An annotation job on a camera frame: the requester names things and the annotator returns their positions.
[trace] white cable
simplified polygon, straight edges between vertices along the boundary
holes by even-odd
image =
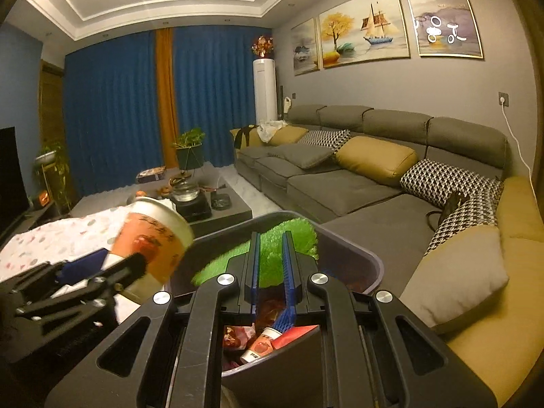
[[[532,186],[532,170],[531,170],[531,167],[529,167],[529,165],[525,162],[525,160],[523,159],[523,156],[521,155],[520,142],[516,138],[516,135],[513,134],[512,128],[510,127],[510,123],[508,122],[507,114],[504,111],[504,101],[503,101],[503,99],[501,98],[500,101],[501,101],[500,107],[503,110],[503,116],[504,116],[505,121],[507,122],[508,131],[510,132],[510,134],[512,135],[512,138],[514,139],[514,141],[517,144],[517,151],[520,154],[521,162],[524,164],[525,167],[527,167],[527,170],[529,171],[529,184],[531,185],[532,195],[535,197],[535,201],[538,204],[537,194],[535,193],[535,188]]]

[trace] green artificial grass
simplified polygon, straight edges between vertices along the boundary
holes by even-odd
[[[287,230],[293,234],[295,251],[318,259],[317,235],[312,224],[303,218],[282,222],[260,235],[259,287],[261,288],[276,286],[284,281],[281,239]],[[192,278],[192,283],[199,286],[208,279],[224,273],[227,270],[229,259],[247,253],[249,244],[249,241],[244,242],[211,261]]]

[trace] potted plant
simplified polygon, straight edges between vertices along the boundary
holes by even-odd
[[[182,133],[172,144],[176,148],[177,163],[181,170],[198,169],[204,165],[202,139],[205,136],[200,127],[195,127]]]

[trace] trash bin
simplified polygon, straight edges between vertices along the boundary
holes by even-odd
[[[195,239],[170,278],[174,295],[196,289],[192,277],[210,261],[264,233],[281,222],[303,218],[292,211],[278,211]],[[318,239],[318,267],[359,293],[371,293],[384,275],[380,258],[364,248],[310,221]],[[223,372],[221,383],[231,390],[240,408],[313,408],[323,406],[321,333],[315,328],[280,350],[239,368]]]

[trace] sailboat painting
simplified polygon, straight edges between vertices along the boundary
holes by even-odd
[[[323,66],[409,58],[400,0],[351,0],[319,16]]]
[[[313,18],[291,29],[291,46],[295,75],[319,70],[316,23]]]
[[[469,0],[408,0],[420,56],[483,59]]]

